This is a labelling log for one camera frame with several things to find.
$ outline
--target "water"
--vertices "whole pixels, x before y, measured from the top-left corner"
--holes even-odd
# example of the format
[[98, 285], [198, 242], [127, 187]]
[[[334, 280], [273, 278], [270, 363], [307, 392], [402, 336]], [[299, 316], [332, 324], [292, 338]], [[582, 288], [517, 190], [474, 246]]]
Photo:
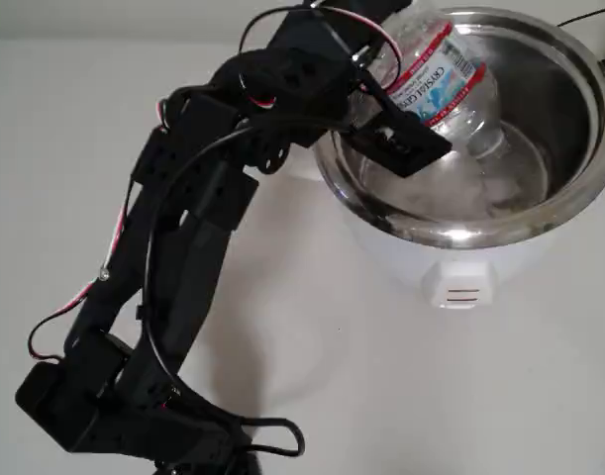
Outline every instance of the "water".
[[547, 157], [518, 129], [500, 123], [506, 145], [476, 159], [454, 150], [409, 178], [365, 160], [359, 180], [385, 203], [433, 221], [503, 218], [547, 199]]

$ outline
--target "white table surface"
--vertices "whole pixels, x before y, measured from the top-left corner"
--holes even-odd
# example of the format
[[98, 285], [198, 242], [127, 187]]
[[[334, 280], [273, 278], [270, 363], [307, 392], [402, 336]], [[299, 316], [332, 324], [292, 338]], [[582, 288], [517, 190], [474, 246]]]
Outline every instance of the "white table surface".
[[[230, 51], [0, 42], [0, 473], [152, 472], [63, 453], [13, 396], [27, 333], [104, 256], [155, 99]], [[70, 321], [37, 345], [60, 348]], [[132, 306], [116, 331], [138, 338]], [[266, 475], [605, 475], [605, 193], [494, 306], [455, 313], [377, 269], [326, 186], [265, 179], [182, 374], [304, 429], [306, 455], [265, 456]]]

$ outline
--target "plastic water bottle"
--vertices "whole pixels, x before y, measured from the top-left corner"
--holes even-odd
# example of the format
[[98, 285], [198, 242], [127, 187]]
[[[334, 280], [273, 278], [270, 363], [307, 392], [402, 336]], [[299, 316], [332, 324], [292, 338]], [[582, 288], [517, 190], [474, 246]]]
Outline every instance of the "plastic water bottle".
[[[394, 103], [418, 114], [456, 150], [481, 157], [498, 148], [504, 135], [496, 81], [451, 18], [430, 0], [414, 0], [383, 27], [403, 55], [399, 80], [388, 91]], [[396, 77], [396, 70], [388, 46], [370, 67], [383, 84]]]

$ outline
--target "robotic arm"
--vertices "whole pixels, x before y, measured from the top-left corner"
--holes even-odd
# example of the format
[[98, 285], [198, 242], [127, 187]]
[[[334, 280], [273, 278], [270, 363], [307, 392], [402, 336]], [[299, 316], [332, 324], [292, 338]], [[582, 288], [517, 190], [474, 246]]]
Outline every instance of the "robotic arm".
[[[311, 146], [326, 131], [400, 176], [450, 150], [388, 100], [365, 62], [347, 54], [364, 47], [375, 54], [376, 31], [328, 4], [382, 22], [410, 0], [287, 7], [267, 48], [239, 53], [208, 84], [180, 88], [162, 101], [162, 125], [151, 132], [131, 175], [130, 188], [137, 182], [141, 192], [130, 211], [125, 206], [119, 242], [84, 295], [64, 357], [36, 364], [16, 395], [63, 449], [145, 458], [157, 475], [253, 474], [259, 473], [253, 452], [304, 451], [294, 423], [228, 413], [190, 389], [177, 371], [257, 189], [247, 167], [274, 173], [292, 143]], [[357, 127], [346, 117], [350, 96], [362, 87], [380, 112]], [[140, 289], [143, 332], [129, 348], [110, 330]], [[254, 445], [247, 427], [288, 428], [298, 446]]]

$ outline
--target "metal inner pot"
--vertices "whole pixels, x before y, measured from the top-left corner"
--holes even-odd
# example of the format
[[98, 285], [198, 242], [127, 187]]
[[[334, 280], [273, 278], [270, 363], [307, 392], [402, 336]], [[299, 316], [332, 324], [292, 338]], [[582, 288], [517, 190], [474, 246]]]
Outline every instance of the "metal inner pot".
[[495, 76], [503, 125], [520, 131], [540, 151], [546, 199], [510, 216], [480, 221], [415, 214], [370, 189], [362, 179], [370, 161], [335, 134], [316, 147], [320, 170], [351, 211], [406, 240], [467, 249], [546, 233], [579, 214], [605, 187], [605, 70], [576, 39], [535, 18], [491, 8], [447, 13]]

